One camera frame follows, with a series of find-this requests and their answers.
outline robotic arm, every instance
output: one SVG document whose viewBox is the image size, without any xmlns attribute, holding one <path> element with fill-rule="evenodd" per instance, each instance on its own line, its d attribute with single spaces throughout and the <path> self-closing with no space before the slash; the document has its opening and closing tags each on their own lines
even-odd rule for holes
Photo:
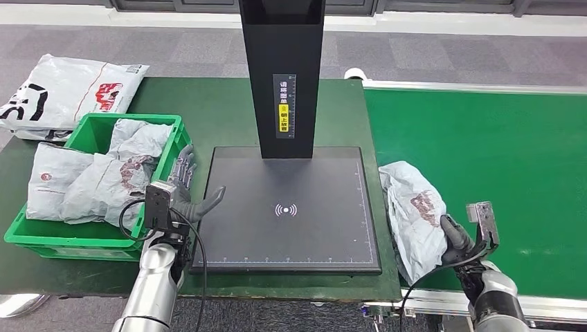
<svg viewBox="0 0 587 332">
<path fill-rule="evenodd" d="M 151 233 L 145 238 L 148 240 L 143 245 L 141 269 L 123 315 L 114 323 L 113 332 L 170 330 L 183 269 L 191 260 L 192 229 L 197 237 L 196 244 L 202 246 L 196 227 L 191 224 L 200 222 L 203 215 L 220 203 L 225 190 L 225 187 L 218 188 L 200 204 L 191 203 L 190 183 L 195 168 L 192 150 L 193 146 L 188 145 L 181 151 L 166 182 L 156 181 L 147 186 L 145 227 Z"/>
<path fill-rule="evenodd" d="M 467 206 L 471 222 L 477 223 L 477 241 L 449 215 L 440 217 L 448 249 L 442 256 L 443 266 L 469 261 L 454 267 L 464 294 L 470 301 L 469 311 L 476 332 L 527 332 L 530 328 L 518 301 L 514 281 L 493 264 L 482 259 L 495 251 L 499 237 L 490 202 Z"/>
</svg>

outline gray carpet floor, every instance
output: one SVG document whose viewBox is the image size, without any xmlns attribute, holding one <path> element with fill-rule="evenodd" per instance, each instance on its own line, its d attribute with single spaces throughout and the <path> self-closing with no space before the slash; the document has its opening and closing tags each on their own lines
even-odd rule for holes
<svg viewBox="0 0 587 332">
<path fill-rule="evenodd" d="M 41 55 L 148 64 L 147 75 L 246 77 L 239 30 L 0 26 L 0 102 L 16 91 Z M 352 67 L 376 80 L 587 86 L 587 38 L 332 33 L 323 40 L 324 78 Z M 0 130 L 0 149 L 11 134 Z M 124 299 L 49 300 L 25 317 L 0 320 L 0 332 L 110 331 Z M 199 301 L 180 299 L 173 331 L 192 331 Z M 437 331 L 439 317 L 406 320 L 405 331 Z M 390 320 L 397 331 L 397 319 Z M 358 304 L 260 300 L 208 303 L 201 331 L 373 331 Z"/>
</svg>

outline label sticker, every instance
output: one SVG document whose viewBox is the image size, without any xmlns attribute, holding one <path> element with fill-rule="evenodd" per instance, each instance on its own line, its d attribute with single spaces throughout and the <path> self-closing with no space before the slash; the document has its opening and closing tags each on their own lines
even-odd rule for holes
<svg viewBox="0 0 587 332">
<path fill-rule="evenodd" d="M 273 74 L 276 138 L 296 137 L 296 74 Z"/>
<path fill-rule="evenodd" d="M 279 131 L 287 133 L 289 131 L 289 105 L 279 104 Z"/>
</svg>

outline plastic mailer bag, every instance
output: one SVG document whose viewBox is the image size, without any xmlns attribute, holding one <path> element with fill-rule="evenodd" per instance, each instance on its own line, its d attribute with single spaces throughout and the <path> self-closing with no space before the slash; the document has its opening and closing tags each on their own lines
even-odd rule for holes
<svg viewBox="0 0 587 332">
<path fill-rule="evenodd" d="M 379 177 L 401 257 L 398 269 L 412 285 L 442 263 L 446 239 L 440 216 L 446 214 L 446 204 L 418 169 L 405 161 L 380 167 Z"/>
<path fill-rule="evenodd" d="M 107 155 L 118 160 L 132 156 L 158 158 L 163 153 L 172 126 L 145 121 L 120 119 L 116 121 Z"/>
<path fill-rule="evenodd" d="M 118 215 L 123 206 L 128 201 L 145 196 L 151 173 L 143 168 L 143 163 L 150 159 L 149 156 L 139 156 L 120 161 L 111 156 L 94 154 L 93 163 L 67 188 L 60 209 L 61 220 L 79 223 L 81 218 L 94 216 L 94 219 L 118 225 Z M 130 209 L 125 215 L 127 224 L 136 219 L 140 206 L 135 205 L 134 210 Z"/>
<path fill-rule="evenodd" d="M 60 221 L 67 187 L 93 162 L 91 154 L 41 142 L 28 182 L 28 219 Z"/>
<path fill-rule="evenodd" d="M 43 55 L 0 107 L 0 126 L 24 139 L 65 141 L 63 131 L 74 130 L 87 113 L 126 113 L 148 68 Z"/>
</svg>

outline black scanning platform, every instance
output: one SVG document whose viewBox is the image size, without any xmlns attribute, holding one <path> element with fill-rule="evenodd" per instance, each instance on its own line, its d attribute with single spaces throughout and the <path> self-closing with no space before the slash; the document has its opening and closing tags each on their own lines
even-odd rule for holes
<svg viewBox="0 0 587 332">
<path fill-rule="evenodd" d="M 315 147 L 311 159 L 217 147 L 206 195 L 221 185 L 224 199 L 199 226 L 208 271 L 381 273 L 358 147 Z"/>
</svg>

